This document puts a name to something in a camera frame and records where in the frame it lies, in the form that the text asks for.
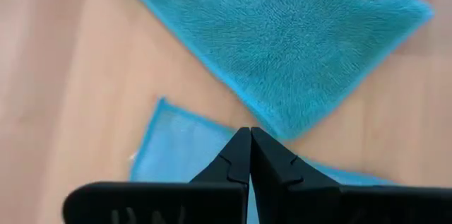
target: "microfiber cloth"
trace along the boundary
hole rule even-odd
[[[142,0],[279,139],[340,104],[432,14],[420,0]]]
[[[190,182],[213,161],[232,138],[235,130],[189,113],[165,100],[159,101],[136,156],[131,181]],[[306,160],[325,175],[342,184],[394,184],[356,172],[326,167]],[[248,202],[248,222],[258,223],[252,182]]]

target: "wooden floor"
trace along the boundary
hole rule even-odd
[[[290,147],[404,184],[452,186],[452,0]],[[0,0],[0,221],[61,223],[80,184],[126,179],[161,96],[255,121],[138,0]]]

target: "plush microfiber cloth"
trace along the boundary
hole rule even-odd
[[[234,130],[211,122],[161,100],[149,123],[131,171],[131,181],[189,182],[215,158]],[[389,181],[336,170],[307,161],[342,184],[393,184]],[[250,182],[248,223],[258,223],[253,184]]]
[[[142,0],[273,136],[327,115],[432,14],[420,0]]]

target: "wood grain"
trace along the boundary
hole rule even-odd
[[[329,165],[452,186],[452,0],[289,144]],[[138,0],[0,0],[2,223],[61,223],[72,189],[126,179],[158,98],[255,125]]]

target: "light wood surface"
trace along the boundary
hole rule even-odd
[[[452,186],[452,0],[292,150]],[[61,223],[78,185],[126,179],[156,101],[256,124],[138,0],[0,0],[0,221]]]

